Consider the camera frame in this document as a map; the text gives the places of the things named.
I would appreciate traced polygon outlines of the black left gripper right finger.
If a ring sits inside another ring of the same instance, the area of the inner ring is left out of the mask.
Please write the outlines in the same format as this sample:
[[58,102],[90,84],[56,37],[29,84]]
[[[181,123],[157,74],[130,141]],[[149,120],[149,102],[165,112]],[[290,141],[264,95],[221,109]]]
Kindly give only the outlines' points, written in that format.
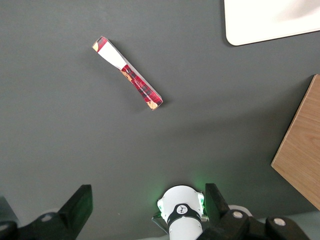
[[290,218],[271,216],[262,223],[242,210],[230,209],[214,183],[205,185],[205,211],[210,227],[200,240],[308,240],[307,234]]

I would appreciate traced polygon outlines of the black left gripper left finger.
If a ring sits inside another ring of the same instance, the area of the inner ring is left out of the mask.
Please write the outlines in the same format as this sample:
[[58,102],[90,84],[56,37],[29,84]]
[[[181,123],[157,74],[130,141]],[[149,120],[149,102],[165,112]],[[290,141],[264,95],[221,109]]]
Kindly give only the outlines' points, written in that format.
[[18,227],[12,220],[2,221],[0,238],[2,240],[75,240],[92,211],[92,186],[83,184],[57,212],[44,213],[23,227]]

